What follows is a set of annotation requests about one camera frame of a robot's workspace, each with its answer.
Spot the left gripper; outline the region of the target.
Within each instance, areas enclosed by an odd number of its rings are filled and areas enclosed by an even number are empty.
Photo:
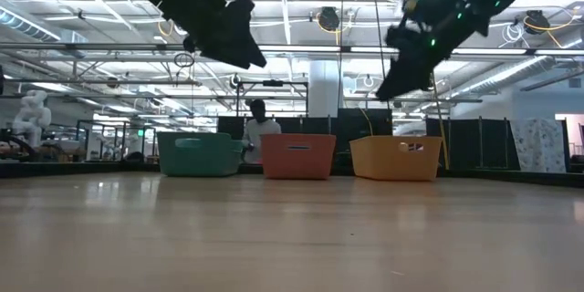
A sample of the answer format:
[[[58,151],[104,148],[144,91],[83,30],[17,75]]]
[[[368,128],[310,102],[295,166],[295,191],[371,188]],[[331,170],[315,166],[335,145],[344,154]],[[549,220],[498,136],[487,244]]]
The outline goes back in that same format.
[[[250,32],[251,0],[234,0],[218,13],[204,16],[182,42],[184,49],[199,50],[203,57],[248,69],[252,65],[264,68],[266,58]]]

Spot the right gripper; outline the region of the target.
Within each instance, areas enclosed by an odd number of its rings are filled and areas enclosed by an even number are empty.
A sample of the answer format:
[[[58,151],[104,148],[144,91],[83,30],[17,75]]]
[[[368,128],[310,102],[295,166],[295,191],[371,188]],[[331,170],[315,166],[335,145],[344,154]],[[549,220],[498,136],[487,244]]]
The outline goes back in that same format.
[[[427,91],[433,69],[450,57],[450,27],[435,26],[430,30],[413,30],[391,26],[385,42],[398,50],[391,59],[390,70],[376,91],[376,98],[387,101],[415,91]]]

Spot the teal plastic bin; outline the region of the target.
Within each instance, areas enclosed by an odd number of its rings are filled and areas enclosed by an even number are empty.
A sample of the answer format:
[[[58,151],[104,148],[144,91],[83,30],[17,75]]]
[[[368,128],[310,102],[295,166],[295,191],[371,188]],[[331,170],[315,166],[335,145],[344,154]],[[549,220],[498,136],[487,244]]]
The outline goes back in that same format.
[[[157,133],[161,173],[170,177],[225,177],[238,172],[243,143],[228,133]]]

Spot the person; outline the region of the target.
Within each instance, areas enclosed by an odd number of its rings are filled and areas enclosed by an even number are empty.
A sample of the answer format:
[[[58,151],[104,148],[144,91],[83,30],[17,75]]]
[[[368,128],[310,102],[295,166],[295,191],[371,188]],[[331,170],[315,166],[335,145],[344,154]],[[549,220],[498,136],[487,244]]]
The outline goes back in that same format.
[[[266,134],[279,134],[281,126],[266,115],[266,104],[261,99],[253,100],[250,105],[252,119],[244,129],[242,144],[245,150],[245,163],[260,163],[262,161],[262,136]]]

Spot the yellow plastic bin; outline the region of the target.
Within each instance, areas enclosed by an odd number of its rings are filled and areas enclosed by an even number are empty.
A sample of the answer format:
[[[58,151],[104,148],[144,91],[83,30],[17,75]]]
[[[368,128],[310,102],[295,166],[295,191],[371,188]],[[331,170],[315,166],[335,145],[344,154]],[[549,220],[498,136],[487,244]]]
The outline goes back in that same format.
[[[376,135],[349,143],[353,170],[377,181],[431,182],[438,172],[442,139]]]

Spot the black partition panels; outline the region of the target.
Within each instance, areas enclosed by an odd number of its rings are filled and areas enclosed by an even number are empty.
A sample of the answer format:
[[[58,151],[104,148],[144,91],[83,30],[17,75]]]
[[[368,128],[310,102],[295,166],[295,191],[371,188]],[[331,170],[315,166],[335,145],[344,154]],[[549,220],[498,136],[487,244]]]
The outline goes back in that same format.
[[[229,134],[234,140],[243,139],[245,125],[250,117],[222,116],[217,121],[217,131]],[[274,121],[281,127],[283,133],[301,134],[335,134],[336,118],[311,117],[275,117]]]
[[[439,163],[451,170],[519,171],[515,140],[509,120],[427,119],[426,135],[445,138],[446,151],[440,150]]]

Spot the orange plastic bin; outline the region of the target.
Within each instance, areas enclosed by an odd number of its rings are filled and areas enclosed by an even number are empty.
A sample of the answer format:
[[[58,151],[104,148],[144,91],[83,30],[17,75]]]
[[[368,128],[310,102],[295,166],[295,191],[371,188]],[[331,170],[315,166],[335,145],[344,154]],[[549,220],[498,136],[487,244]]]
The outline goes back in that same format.
[[[262,136],[262,167],[268,179],[326,180],[331,173],[337,138],[331,134],[279,133]],[[289,150],[305,145],[307,151]]]

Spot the white patterned cloth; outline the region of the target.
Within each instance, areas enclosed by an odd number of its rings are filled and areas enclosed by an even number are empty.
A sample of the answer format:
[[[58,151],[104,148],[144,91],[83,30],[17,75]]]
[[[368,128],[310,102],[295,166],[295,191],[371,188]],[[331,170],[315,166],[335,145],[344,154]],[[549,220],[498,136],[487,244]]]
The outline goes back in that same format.
[[[511,120],[519,167],[522,172],[565,173],[564,130],[557,120]]]

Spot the black metal rack frame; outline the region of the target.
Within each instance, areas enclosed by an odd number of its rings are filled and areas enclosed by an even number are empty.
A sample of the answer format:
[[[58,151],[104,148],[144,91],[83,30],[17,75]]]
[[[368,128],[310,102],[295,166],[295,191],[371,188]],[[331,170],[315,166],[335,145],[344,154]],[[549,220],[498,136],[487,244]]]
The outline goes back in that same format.
[[[247,94],[253,90],[257,85],[262,87],[270,88],[283,88],[289,87],[292,91],[298,95],[300,100],[305,102],[305,109],[303,112],[304,117],[309,116],[309,83],[308,82],[294,82],[294,81],[283,81],[278,79],[265,79],[261,81],[239,81],[235,84],[235,116],[240,116],[240,102],[243,99],[248,99]]]

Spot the silver ventilation duct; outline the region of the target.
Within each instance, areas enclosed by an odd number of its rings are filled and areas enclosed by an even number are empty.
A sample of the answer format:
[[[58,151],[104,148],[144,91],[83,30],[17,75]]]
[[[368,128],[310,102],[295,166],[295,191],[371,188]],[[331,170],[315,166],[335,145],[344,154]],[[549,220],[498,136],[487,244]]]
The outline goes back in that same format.
[[[468,80],[449,92],[444,92],[443,96],[446,99],[458,99],[469,94],[485,94],[540,75],[551,70],[558,62],[569,61],[572,58],[584,59],[584,50],[569,49],[559,55],[537,55],[515,63],[505,63]]]

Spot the black aluminium table frame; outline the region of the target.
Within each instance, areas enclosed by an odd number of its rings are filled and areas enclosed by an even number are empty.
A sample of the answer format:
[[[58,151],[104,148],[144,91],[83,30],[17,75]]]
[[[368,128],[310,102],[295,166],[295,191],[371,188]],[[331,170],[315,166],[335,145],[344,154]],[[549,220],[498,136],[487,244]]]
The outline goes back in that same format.
[[[0,179],[90,173],[159,171],[159,165],[126,162],[0,162]],[[517,172],[509,170],[445,170],[439,168],[437,176],[439,178],[483,179],[510,183],[528,183],[584,189],[584,173]]]

